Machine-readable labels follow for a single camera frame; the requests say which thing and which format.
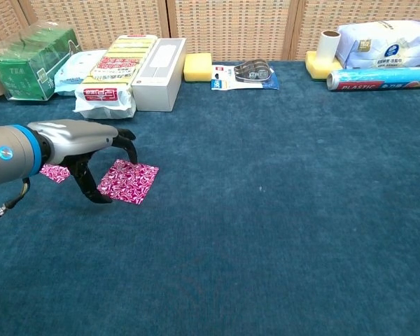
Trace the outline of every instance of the teal carpet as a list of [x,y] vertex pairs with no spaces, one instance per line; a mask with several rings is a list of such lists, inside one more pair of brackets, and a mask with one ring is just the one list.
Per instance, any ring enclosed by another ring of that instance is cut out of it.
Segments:
[[[0,220],[0,335],[420,336],[420,90],[272,65],[279,91],[184,83],[173,113],[104,121],[160,168],[139,206],[35,176]],[[73,107],[0,99],[0,125]]]

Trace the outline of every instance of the wicker wall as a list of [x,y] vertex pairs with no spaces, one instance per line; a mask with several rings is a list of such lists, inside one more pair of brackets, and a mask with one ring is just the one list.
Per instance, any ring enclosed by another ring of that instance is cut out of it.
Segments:
[[289,7],[290,0],[168,0],[171,35],[214,60],[280,60]]
[[0,41],[28,24],[17,2],[0,0]]
[[420,0],[306,0],[297,13],[291,48],[292,60],[303,60],[307,50],[317,49],[322,30],[353,22],[420,20]]
[[165,0],[19,0],[31,21],[74,26],[84,50],[108,48],[123,34],[168,37]]

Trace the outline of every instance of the pink napkin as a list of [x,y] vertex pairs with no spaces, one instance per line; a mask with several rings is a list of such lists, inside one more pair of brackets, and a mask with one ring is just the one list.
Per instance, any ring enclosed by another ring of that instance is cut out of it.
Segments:
[[45,164],[40,173],[56,183],[61,183],[70,176],[70,171],[66,167],[54,166],[51,164]]
[[158,167],[116,160],[97,189],[110,198],[140,204],[154,182]]

